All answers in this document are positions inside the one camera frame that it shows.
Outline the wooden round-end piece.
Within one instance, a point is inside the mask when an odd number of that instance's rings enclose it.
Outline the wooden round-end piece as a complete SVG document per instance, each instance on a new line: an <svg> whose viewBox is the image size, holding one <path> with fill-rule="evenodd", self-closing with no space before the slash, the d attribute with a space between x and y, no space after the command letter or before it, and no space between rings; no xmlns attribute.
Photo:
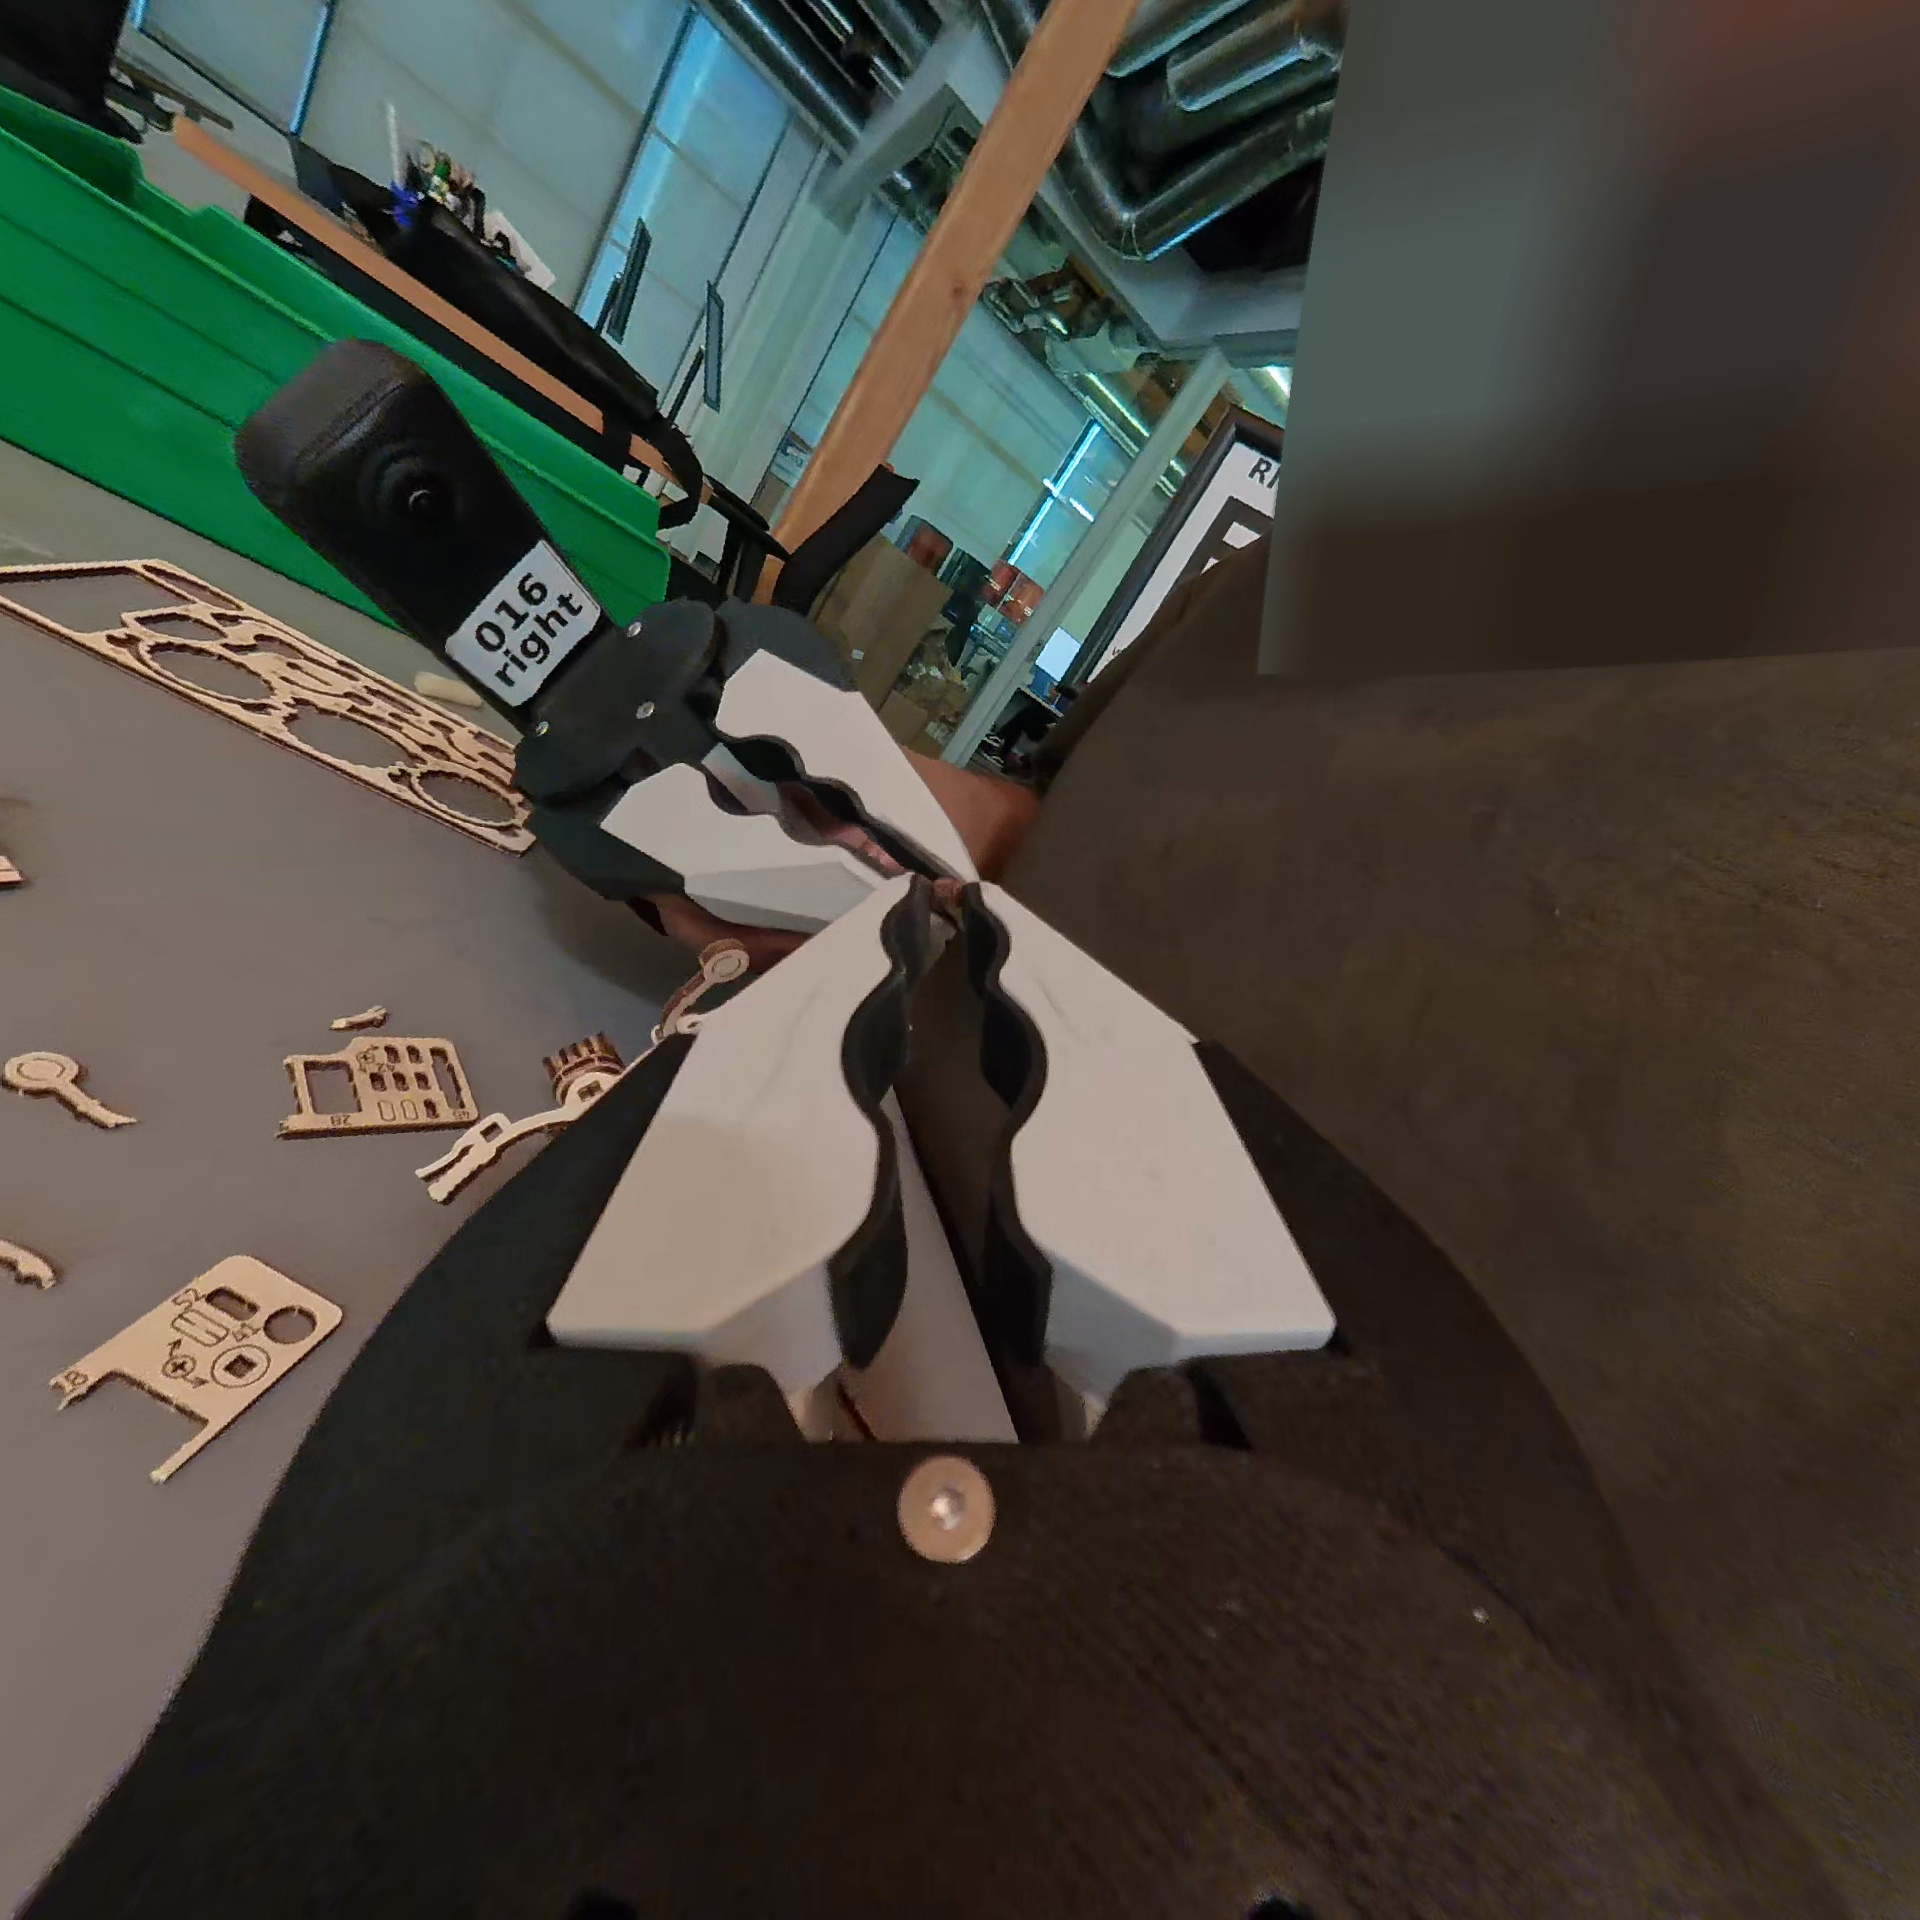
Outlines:
<svg viewBox="0 0 1920 1920"><path fill-rule="evenodd" d="M753 976L753 955L740 940L711 942L699 953L699 970L667 994L652 1043L661 1044L698 1032L699 1019L725 1004Z"/></svg>

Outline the white framed sign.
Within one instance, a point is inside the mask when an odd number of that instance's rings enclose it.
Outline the white framed sign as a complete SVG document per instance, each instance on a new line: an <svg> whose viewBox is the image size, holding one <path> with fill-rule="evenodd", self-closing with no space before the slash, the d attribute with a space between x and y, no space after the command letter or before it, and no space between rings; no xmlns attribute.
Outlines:
<svg viewBox="0 0 1920 1920"><path fill-rule="evenodd" d="M1272 536L1285 429L1231 406L1089 637L1087 681L1128 653L1167 601Z"/></svg>

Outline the cardboard box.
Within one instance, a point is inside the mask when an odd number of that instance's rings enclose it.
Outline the cardboard box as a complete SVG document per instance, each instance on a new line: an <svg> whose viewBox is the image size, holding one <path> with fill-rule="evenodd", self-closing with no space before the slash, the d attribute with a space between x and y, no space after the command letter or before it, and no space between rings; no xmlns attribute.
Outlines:
<svg viewBox="0 0 1920 1920"><path fill-rule="evenodd" d="M811 625L828 636L872 708L883 708L952 589L900 547L879 538L825 589Z"/></svg>

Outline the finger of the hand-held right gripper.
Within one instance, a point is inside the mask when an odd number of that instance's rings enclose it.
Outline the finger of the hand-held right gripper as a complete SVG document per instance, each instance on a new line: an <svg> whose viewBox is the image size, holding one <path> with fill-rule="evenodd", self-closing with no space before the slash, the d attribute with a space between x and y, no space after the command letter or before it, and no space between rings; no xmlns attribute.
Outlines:
<svg viewBox="0 0 1920 1920"><path fill-rule="evenodd" d="M905 872L804 784L760 779L737 757L636 782L599 828L672 872L685 900L728 924L832 924Z"/></svg>
<svg viewBox="0 0 1920 1920"><path fill-rule="evenodd" d="M765 782L807 784L893 852L904 873L978 880L960 835L857 692L772 652L753 652L731 672L709 657L698 704L715 732L709 757L737 757Z"/></svg>

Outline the wooden window grid panel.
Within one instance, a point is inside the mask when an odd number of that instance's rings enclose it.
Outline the wooden window grid panel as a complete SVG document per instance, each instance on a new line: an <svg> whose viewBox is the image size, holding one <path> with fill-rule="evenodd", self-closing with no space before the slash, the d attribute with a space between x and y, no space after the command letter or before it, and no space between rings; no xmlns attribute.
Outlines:
<svg viewBox="0 0 1920 1920"><path fill-rule="evenodd" d="M362 1034L284 1067L295 1109L280 1123L281 1141L463 1131L481 1118L453 1041Z"/></svg>

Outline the metal ventilation duct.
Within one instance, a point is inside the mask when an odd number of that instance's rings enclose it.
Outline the metal ventilation duct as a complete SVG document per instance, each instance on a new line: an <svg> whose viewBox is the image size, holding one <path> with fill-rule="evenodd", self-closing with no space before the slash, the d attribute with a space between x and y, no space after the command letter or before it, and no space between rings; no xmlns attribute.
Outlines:
<svg viewBox="0 0 1920 1920"><path fill-rule="evenodd" d="M705 12L841 153L935 80L972 35L1009 76L1045 5L719 2ZM1152 261L1245 203L1281 196L1311 219L1330 138L1349 5L1131 5L1101 76L1052 165L1077 221L1106 251Z"/></svg>

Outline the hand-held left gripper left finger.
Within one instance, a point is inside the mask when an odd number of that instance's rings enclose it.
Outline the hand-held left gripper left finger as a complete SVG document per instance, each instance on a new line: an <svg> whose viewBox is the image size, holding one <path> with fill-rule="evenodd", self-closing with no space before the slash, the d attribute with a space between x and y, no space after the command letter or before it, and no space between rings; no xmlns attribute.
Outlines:
<svg viewBox="0 0 1920 1920"><path fill-rule="evenodd" d="M922 883L888 880L647 1062L664 1090L568 1282L553 1342L765 1373L872 1364L905 1298L883 1112L922 976Z"/></svg>

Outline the wooden post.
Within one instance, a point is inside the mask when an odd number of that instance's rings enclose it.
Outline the wooden post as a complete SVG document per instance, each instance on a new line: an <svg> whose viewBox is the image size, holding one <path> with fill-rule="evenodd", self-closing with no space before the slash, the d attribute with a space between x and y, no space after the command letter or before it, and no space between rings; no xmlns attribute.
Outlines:
<svg viewBox="0 0 1920 1920"><path fill-rule="evenodd" d="M1042 12L785 504L778 539L786 549L818 536L888 466L1131 17L1133 5L1122 2L1055 2Z"/></svg>

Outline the person's right hand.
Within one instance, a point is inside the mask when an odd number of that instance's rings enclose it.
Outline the person's right hand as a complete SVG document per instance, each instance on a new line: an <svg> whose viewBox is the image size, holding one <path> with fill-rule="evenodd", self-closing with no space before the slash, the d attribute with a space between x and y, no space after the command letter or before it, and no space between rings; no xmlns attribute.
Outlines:
<svg viewBox="0 0 1920 1920"><path fill-rule="evenodd" d="M943 760L908 752L904 761L917 773L947 822L960 835L977 873L1000 880L1041 817L1041 796L1020 782L972 773ZM893 877L905 866L872 833L844 821L820 796L803 782L780 782L785 814L803 822L825 843L851 852L875 876ZM666 940L691 953L719 942L739 942L753 970L768 970L803 948L804 931L756 928L719 918L683 897L643 897L631 912Z"/></svg>

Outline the wooden round-head key piece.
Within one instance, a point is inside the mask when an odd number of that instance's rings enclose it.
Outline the wooden round-head key piece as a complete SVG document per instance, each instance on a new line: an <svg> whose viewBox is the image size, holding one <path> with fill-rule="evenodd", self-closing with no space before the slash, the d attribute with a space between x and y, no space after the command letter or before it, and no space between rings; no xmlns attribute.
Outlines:
<svg viewBox="0 0 1920 1920"><path fill-rule="evenodd" d="M101 1102L90 1093L85 1067L56 1050L31 1050L4 1061L4 1088L24 1098L53 1099L59 1109L96 1130L117 1131L137 1125L137 1118Z"/></svg>

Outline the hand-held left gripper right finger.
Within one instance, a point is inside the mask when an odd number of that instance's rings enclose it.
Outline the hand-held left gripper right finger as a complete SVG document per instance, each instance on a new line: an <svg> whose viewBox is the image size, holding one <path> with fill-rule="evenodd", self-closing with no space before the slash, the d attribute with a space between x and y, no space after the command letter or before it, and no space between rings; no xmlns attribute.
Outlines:
<svg viewBox="0 0 1920 1920"><path fill-rule="evenodd" d="M1197 1041L1001 886L964 892L981 1073L1003 1107L991 1333L1068 1388L1315 1354L1337 1330Z"/></svg>

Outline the black office chair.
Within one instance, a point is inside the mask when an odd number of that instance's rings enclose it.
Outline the black office chair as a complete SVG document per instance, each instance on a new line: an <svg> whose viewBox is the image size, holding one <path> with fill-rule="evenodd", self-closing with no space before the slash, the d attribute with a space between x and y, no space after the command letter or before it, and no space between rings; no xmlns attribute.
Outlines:
<svg viewBox="0 0 1920 1920"><path fill-rule="evenodd" d="M747 501L706 483L705 505L722 514L728 542L705 601L719 608L729 597L753 600L764 564L778 561L780 573L771 589L771 605L807 616L857 552L900 514L917 486L917 478L880 464L848 504L796 547L786 547Z"/></svg>

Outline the green storage bin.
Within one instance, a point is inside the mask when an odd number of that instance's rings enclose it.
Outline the green storage bin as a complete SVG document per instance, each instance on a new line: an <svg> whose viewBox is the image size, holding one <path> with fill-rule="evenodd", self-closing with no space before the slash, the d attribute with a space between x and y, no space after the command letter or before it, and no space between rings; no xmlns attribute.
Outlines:
<svg viewBox="0 0 1920 1920"><path fill-rule="evenodd" d="M123 139L4 88L4 442L375 616L234 460L239 426L343 339L441 384L605 613L666 600L647 493L227 210L159 192Z"/></svg>

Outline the black covered table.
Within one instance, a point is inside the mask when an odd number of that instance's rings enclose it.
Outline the black covered table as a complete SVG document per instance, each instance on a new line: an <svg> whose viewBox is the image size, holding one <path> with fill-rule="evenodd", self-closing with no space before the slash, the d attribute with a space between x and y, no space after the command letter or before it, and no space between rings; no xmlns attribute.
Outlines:
<svg viewBox="0 0 1920 1920"><path fill-rule="evenodd" d="M177 120L175 141L242 188L268 235L290 235L321 277L402 336L616 472L664 474L682 493L664 507L664 526L682 526L719 499L656 390L563 302L493 261L440 203L395 217L384 186L343 171L346 203L375 217L375 238L363 238L340 210L265 173L193 120Z"/></svg>

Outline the small wooden square panel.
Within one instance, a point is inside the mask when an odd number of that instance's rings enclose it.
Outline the small wooden square panel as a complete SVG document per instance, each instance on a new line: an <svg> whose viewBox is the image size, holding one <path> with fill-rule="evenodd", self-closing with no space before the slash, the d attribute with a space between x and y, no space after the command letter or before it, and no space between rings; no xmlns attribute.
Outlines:
<svg viewBox="0 0 1920 1920"><path fill-rule="evenodd" d="M169 1482L346 1322L346 1310L280 1269L231 1254L85 1354L48 1385L59 1405L130 1385L197 1429L154 1473Z"/></svg>

